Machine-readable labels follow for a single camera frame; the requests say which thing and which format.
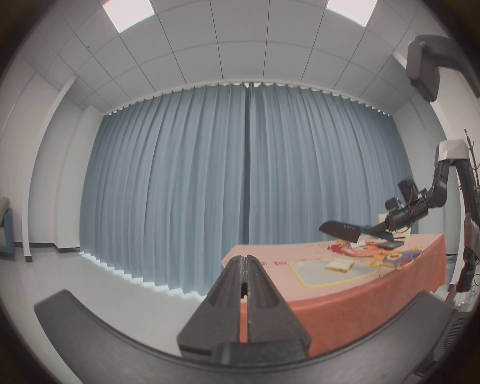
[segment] ceiling tile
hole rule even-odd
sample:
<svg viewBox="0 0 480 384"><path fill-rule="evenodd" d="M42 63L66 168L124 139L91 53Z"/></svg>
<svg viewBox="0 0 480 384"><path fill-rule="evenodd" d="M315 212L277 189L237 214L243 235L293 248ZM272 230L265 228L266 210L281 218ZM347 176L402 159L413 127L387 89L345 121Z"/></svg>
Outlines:
<svg viewBox="0 0 480 384"><path fill-rule="evenodd" d="M121 107L130 101L130 98L119 87L115 80L106 83L103 87L97 90L97 93L113 108Z"/></svg>
<svg viewBox="0 0 480 384"><path fill-rule="evenodd" d="M159 15L174 51L216 43L210 2L183 5Z"/></svg>
<svg viewBox="0 0 480 384"><path fill-rule="evenodd" d="M410 79L408 78L405 79L402 84L400 84L397 90L403 93L409 99L417 94L417 90L412 87L412 85L410 84Z"/></svg>
<svg viewBox="0 0 480 384"><path fill-rule="evenodd" d="M300 3L312 4L322 8L325 8L325 5L327 4L327 0L294 0L294 1L298 1Z"/></svg>
<svg viewBox="0 0 480 384"><path fill-rule="evenodd" d="M65 43L68 41L68 39L72 37L72 35L72 29L68 26L63 16L60 16L55 25L53 25L52 29L50 29L46 40L53 48L53 50L59 53Z"/></svg>
<svg viewBox="0 0 480 384"><path fill-rule="evenodd" d="M65 64L60 56L57 56L57 58L53 61L48 73L62 86L64 86L73 75L71 68Z"/></svg>
<svg viewBox="0 0 480 384"><path fill-rule="evenodd" d="M388 5L377 4L367 29L395 48L408 29L408 24Z"/></svg>
<svg viewBox="0 0 480 384"><path fill-rule="evenodd" d="M115 79L131 100L155 92L139 67L135 67Z"/></svg>
<svg viewBox="0 0 480 384"><path fill-rule="evenodd" d="M367 89L374 77L373 73L350 62L340 79L338 79L335 89L347 95L359 97Z"/></svg>
<svg viewBox="0 0 480 384"><path fill-rule="evenodd" d="M267 43L264 78L300 82L310 52L308 48Z"/></svg>
<svg viewBox="0 0 480 384"><path fill-rule="evenodd" d="M140 68L157 92L185 84L173 53L150 60Z"/></svg>
<svg viewBox="0 0 480 384"><path fill-rule="evenodd" d="M313 47L323 9L290 0L271 0L268 41Z"/></svg>
<svg viewBox="0 0 480 384"><path fill-rule="evenodd" d="M33 62L35 61L34 58L25 49L22 49L21 53L22 53L22 57L26 60L26 62L32 65Z"/></svg>
<svg viewBox="0 0 480 384"><path fill-rule="evenodd" d="M131 26L120 37L139 64L172 52L157 15Z"/></svg>
<svg viewBox="0 0 480 384"><path fill-rule="evenodd" d="M76 34L91 53L97 52L102 46L118 35L117 30L103 8L100 8L90 16L87 21L78 28Z"/></svg>
<svg viewBox="0 0 480 384"><path fill-rule="evenodd" d="M84 101L85 98L93 93L93 89L90 88L80 77L77 77L68 90L67 94L75 97L78 102Z"/></svg>
<svg viewBox="0 0 480 384"><path fill-rule="evenodd" d="M383 101L390 96L395 90L395 87L382 80L380 77L375 77L360 97L369 104L379 106Z"/></svg>
<svg viewBox="0 0 480 384"><path fill-rule="evenodd" d="M337 83L347 64L346 60L313 50L301 81L331 89Z"/></svg>
<svg viewBox="0 0 480 384"><path fill-rule="evenodd" d="M57 57L55 51L51 48L51 46L44 40L40 49L38 50L35 60L38 64L42 66L42 68L46 71L50 68L53 61Z"/></svg>
<svg viewBox="0 0 480 384"><path fill-rule="evenodd" d="M79 75L94 91L111 80L109 74L94 57L89 58L87 62L82 65L77 71L77 75Z"/></svg>
<svg viewBox="0 0 480 384"><path fill-rule="evenodd" d="M40 24L38 24L36 31L39 32L43 37L46 37L60 15L61 13L57 10L57 8L50 7L43 20L40 22Z"/></svg>
<svg viewBox="0 0 480 384"><path fill-rule="evenodd" d="M222 80L217 44L185 49L175 57L187 84Z"/></svg>
<svg viewBox="0 0 480 384"><path fill-rule="evenodd" d="M107 113L112 109L112 107L96 93L92 93L89 97L87 97L83 101L83 104L86 106L93 105L102 113Z"/></svg>
<svg viewBox="0 0 480 384"><path fill-rule="evenodd" d="M266 40L268 0L211 0L218 41Z"/></svg>
<svg viewBox="0 0 480 384"><path fill-rule="evenodd" d="M396 50L406 59L408 55L408 45L415 40L418 33L415 32L412 28L409 28L405 35L403 36L400 43L398 43Z"/></svg>
<svg viewBox="0 0 480 384"><path fill-rule="evenodd" d="M426 6L422 3L419 4L417 13L410 26L419 35L441 35L448 37L435 19L435 16L433 16L430 10L426 9Z"/></svg>
<svg viewBox="0 0 480 384"><path fill-rule="evenodd" d="M400 17L410 24L415 16L417 7L419 5L418 0L381 0L392 8Z"/></svg>
<svg viewBox="0 0 480 384"><path fill-rule="evenodd" d="M62 48L59 55L70 68L77 71L92 54L85 48L77 35L73 35Z"/></svg>
<svg viewBox="0 0 480 384"><path fill-rule="evenodd" d="M378 72L378 75L382 79L387 80L395 88L407 78L405 68L403 68L393 56L390 56L382 70Z"/></svg>
<svg viewBox="0 0 480 384"><path fill-rule="evenodd" d="M261 79L264 74L265 42L220 43L224 79Z"/></svg>
<svg viewBox="0 0 480 384"><path fill-rule="evenodd" d="M37 71L40 76L45 77L47 74L47 71L42 68L40 64L38 64L35 60L32 62L32 67L34 68L35 71Z"/></svg>
<svg viewBox="0 0 480 384"><path fill-rule="evenodd" d="M406 97L403 93L395 90L391 93L387 99L380 104L380 109L385 110L390 114L394 114L397 112L403 105L408 101L408 97Z"/></svg>
<svg viewBox="0 0 480 384"><path fill-rule="evenodd" d="M155 12L161 13L171 8L178 7L180 5L193 3L198 0L151 0Z"/></svg>
<svg viewBox="0 0 480 384"><path fill-rule="evenodd" d="M80 105L80 103L81 103L79 99L77 99L75 96L73 96L73 95L70 94L69 92L67 92L67 93L65 94L65 97L66 97L67 99L69 99L72 103L74 103L75 105Z"/></svg>
<svg viewBox="0 0 480 384"><path fill-rule="evenodd" d="M100 9L97 0L74 0L70 7L63 11L63 17L70 28L76 31L95 11Z"/></svg>
<svg viewBox="0 0 480 384"><path fill-rule="evenodd" d="M57 9L61 12L64 13L73 3L74 0L59 0L57 2Z"/></svg>
<svg viewBox="0 0 480 384"><path fill-rule="evenodd" d="M370 31L365 34L351 61L377 74L393 52L393 48Z"/></svg>
<svg viewBox="0 0 480 384"><path fill-rule="evenodd" d="M100 48L95 54L95 58L112 77L116 77L137 65L119 36Z"/></svg>
<svg viewBox="0 0 480 384"><path fill-rule="evenodd" d="M25 51L32 58L34 58L38 53L38 50L42 46L43 40L44 40L43 36L39 32L33 31L32 34L27 39L27 41L25 42L25 46L24 46Z"/></svg>
<svg viewBox="0 0 480 384"><path fill-rule="evenodd" d="M48 73L45 75L45 80L47 80L51 86L53 86L57 91L61 91L63 86L55 80L53 77L51 77Z"/></svg>
<svg viewBox="0 0 480 384"><path fill-rule="evenodd" d="M314 49L350 60L365 29L356 22L325 10Z"/></svg>

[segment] white wall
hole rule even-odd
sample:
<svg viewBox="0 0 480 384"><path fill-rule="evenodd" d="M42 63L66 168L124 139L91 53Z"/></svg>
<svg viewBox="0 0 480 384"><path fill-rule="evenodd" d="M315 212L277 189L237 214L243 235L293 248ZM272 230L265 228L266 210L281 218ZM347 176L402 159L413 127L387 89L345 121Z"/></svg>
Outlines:
<svg viewBox="0 0 480 384"><path fill-rule="evenodd" d="M415 95L395 115L394 120L407 151L412 176L419 189L432 185L435 149L445 134L432 107ZM457 253L460 238L460 194L455 171L448 179L448 199L443 208L431 209L420 220L419 233L443 233L447 253Z"/></svg>
<svg viewBox="0 0 480 384"><path fill-rule="evenodd" d="M35 70L21 56L17 56L4 72L0 85L0 140L13 107L34 73Z"/></svg>
<svg viewBox="0 0 480 384"><path fill-rule="evenodd" d="M80 246L80 203L85 174L103 115L88 106L77 122L62 161L55 204L55 236L58 248Z"/></svg>
<svg viewBox="0 0 480 384"><path fill-rule="evenodd" d="M28 229L30 242L54 242L57 184L66 150L82 110L64 98L40 145L30 186Z"/></svg>
<svg viewBox="0 0 480 384"><path fill-rule="evenodd" d="M19 82L24 82L31 73L28 64L19 62L24 70L12 69ZM8 92L3 89L0 94ZM22 241L22 198L24 172L32 152L33 140L54 103L58 91L37 73L27 82L13 108L0 139L0 195L10 199L13 211L13 239Z"/></svg>

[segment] cartoon print on tablecloth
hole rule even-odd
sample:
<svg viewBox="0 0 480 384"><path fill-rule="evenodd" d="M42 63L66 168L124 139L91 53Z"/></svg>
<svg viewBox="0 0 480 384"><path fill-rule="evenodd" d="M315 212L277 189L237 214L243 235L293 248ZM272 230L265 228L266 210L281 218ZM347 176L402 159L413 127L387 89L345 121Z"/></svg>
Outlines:
<svg viewBox="0 0 480 384"><path fill-rule="evenodd" d="M378 247L378 243L374 241L368 241L364 246L357 248L351 248L350 243L341 242L330 245L328 249L332 252L351 257L375 257L378 255L384 255L388 252L387 250Z"/></svg>
<svg viewBox="0 0 480 384"><path fill-rule="evenodd" d="M385 256L383 266L402 269L404 266L413 263L422 253L422 251L414 250L392 253Z"/></svg>
<svg viewBox="0 0 480 384"><path fill-rule="evenodd" d="M402 269L404 266L412 263L422 255L421 248L412 248L408 251L396 252L395 250L386 250L378 247L378 243L368 241L364 246L351 248L349 243L342 242L330 245L328 249L334 253L339 253L350 257L369 257L373 260L363 262L375 268L386 266L389 268Z"/></svg>

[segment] floor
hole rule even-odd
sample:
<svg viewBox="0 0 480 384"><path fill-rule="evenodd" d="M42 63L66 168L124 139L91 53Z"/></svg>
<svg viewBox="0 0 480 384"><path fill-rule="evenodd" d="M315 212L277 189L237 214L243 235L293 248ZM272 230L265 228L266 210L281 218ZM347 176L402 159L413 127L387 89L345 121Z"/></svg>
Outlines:
<svg viewBox="0 0 480 384"><path fill-rule="evenodd" d="M57 253L53 248L31 249L26 263L21 248L15 262L0 257L0 298L20 335L42 363L62 383L80 380L50 344L33 311L33 305L68 289L87 308L124 334L156 349L180 355L176 337L202 297L180 290L154 288L141 279L131 280L107 270L78 252Z"/></svg>

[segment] table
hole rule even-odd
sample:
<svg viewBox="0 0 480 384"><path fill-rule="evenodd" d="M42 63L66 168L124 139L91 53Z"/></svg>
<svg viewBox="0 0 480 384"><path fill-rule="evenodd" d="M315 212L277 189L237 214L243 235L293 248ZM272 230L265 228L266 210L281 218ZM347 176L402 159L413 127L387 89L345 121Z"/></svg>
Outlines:
<svg viewBox="0 0 480 384"><path fill-rule="evenodd" d="M279 292L312 336L309 356L316 356L368 334L398 313L419 292L435 292L445 284L446 251L443 235L411 235L392 251L375 246L382 242L362 237L366 247L353 257L356 263L370 263L376 272L353 281L320 288L304 286L290 263L327 260L353 254L340 240L282 245L236 245L222 260L225 267L236 255L255 256L264 266ZM394 269L381 260L419 255L413 262ZM247 305L241 304L240 341L247 342Z"/></svg>

